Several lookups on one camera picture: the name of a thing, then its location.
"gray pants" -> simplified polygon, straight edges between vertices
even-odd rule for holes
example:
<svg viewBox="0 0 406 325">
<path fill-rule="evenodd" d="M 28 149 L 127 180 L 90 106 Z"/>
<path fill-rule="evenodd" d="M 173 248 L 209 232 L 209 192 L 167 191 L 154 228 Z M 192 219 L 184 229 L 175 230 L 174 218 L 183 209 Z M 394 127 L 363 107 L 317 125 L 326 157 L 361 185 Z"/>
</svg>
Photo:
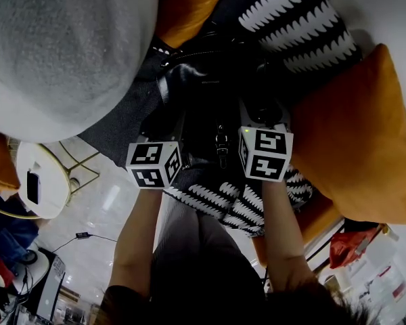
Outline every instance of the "gray pants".
<svg viewBox="0 0 406 325">
<path fill-rule="evenodd" d="M 214 217 L 197 213 L 175 201 L 167 209 L 154 264 L 193 258 L 202 250 L 243 256 L 236 242 Z"/>
</svg>

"white cube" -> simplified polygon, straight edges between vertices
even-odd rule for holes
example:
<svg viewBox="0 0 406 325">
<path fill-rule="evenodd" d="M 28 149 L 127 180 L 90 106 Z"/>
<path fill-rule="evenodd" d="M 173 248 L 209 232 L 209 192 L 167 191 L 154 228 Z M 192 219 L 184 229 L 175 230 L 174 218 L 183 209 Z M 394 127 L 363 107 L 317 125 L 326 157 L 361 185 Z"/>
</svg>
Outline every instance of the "white cube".
<svg viewBox="0 0 406 325">
<path fill-rule="evenodd" d="M 140 189 L 168 188 L 182 167 L 177 142 L 130 144 L 126 168 Z"/>
<path fill-rule="evenodd" d="M 293 133 L 240 128 L 239 156 L 245 177 L 282 181 L 292 157 Z"/>
</svg>

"smartphone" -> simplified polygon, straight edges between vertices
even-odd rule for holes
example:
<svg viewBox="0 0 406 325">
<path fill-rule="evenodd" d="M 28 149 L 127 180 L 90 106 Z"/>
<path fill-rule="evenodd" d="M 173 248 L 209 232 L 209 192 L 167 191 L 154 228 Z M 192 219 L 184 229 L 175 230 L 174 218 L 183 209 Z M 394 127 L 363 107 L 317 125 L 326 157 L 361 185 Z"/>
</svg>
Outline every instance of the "smartphone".
<svg viewBox="0 0 406 325">
<path fill-rule="evenodd" d="M 36 173 L 27 171 L 27 198 L 39 204 L 39 176 Z"/>
</svg>

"cable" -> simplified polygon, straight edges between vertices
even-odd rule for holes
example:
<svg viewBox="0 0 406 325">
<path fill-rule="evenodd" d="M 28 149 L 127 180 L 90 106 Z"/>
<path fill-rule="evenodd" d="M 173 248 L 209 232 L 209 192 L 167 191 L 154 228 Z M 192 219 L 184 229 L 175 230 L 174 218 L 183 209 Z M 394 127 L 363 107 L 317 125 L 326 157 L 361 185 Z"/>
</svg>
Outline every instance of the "cable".
<svg viewBox="0 0 406 325">
<path fill-rule="evenodd" d="M 13 213 L 5 212 L 2 209 L 0 209 L 0 213 L 3 214 L 3 215 L 7 215 L 8 217 L 17 218 L 17 219 L 40 219 L 41 218 L 41 217 L 38 217 L 37 215 L 13 214 Z"/>
<path fill-rule="evenodd" d="M 18 294 L 15 297 L 14 304 L 12 305 L 10 310 L 2 310 L 3 314 L 5 314 L 5 318 L 2 319 L 1 323 L 4 323 L 8 317 L 12 316 L 17 310 L 20 305 L 23 303 L 27 302 L 30 298 L 30 294 L 33 290 L 33 284 L 35 283 L 35 279 L 33 278 L 32 272 L 30 269 L 24 265 L 24 269 L 26 270 L 26 275 L 24 276 L 22 280 L 22 287 L 21 290 L 18 292 Z M 30 277 L 32 278 L 32 282 L 30 284 L 30 288 L 28 287 L 28 275 L 30 274 Z M 27 292 L 23 295 L 22 293 L 24 292 L 24 287 L 26 287 Z"/>
<path fill-rule="evenodd" d="M 90 235 L 90 236 L 95 236 L 95 237 L 103 238 L 104 240 L 109 240 L 109 241 L 117 242 L 116 240 L 112 240 L 111 238 L 106 238 L 106 237 L 102 237 L 102 236 L 98 236 L 98 235 Z"/>
<path fill-rule="evenodd" d="M 54 251 L 52 251 L 52 253 L 55 253 L 56 251 L 58 251 L 60 248 L 62 248 L 63 246 L 66 246 L 68 243 L 71 243 L 73 240 L 76 240 L 76 237 L 74 237 L 72 240 L 67 241 L 67 243 L 61 245 L 59 248 L 55 249 Z"/>
<path fill-rule="evenodd" d="M 117 242 L 116 240 L 112 240 L 111 238 L 106 238 L 106 237 L 98 236 L 98 235 L 92 235 L 92 234 L 89 234 L 88 232 L 79 232 L 79 233 L 75 234 L 75 236 L 76 237 L 74 237 L 72 240 L 67 241 L 67 243 L 65 243 L 65 244 L 61 245 L 59 248 L 55 249 L 53 251 L 53 253 L 58 251 L 63 246 L 66 246 L 68 243 L 71 243 L 73 240 L 85 240 L 85 239 L 88 239 L 88 238 L 90 238 L 92 236 L 95 236 L 95 237 L 98 237 L 98 238 L 103 238 L 104 240 L 109 240 L 109 241 L 112 241 L 112 242 Z"/>
</svg>

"power adapter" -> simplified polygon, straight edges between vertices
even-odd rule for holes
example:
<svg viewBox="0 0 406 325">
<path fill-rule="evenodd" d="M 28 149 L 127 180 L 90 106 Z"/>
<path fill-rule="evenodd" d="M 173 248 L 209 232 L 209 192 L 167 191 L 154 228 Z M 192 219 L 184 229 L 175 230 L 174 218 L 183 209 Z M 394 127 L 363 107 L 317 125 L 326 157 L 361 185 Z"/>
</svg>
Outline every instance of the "power adapter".
<svg viewBox="0 0 406 325">
<path fill-rule="evenodd" d="M 90 238 L 92 236 L 88 232 L 79 232 L 75 234 L 77 240 L 85 240 L 86 238 Z"/>
</svg>

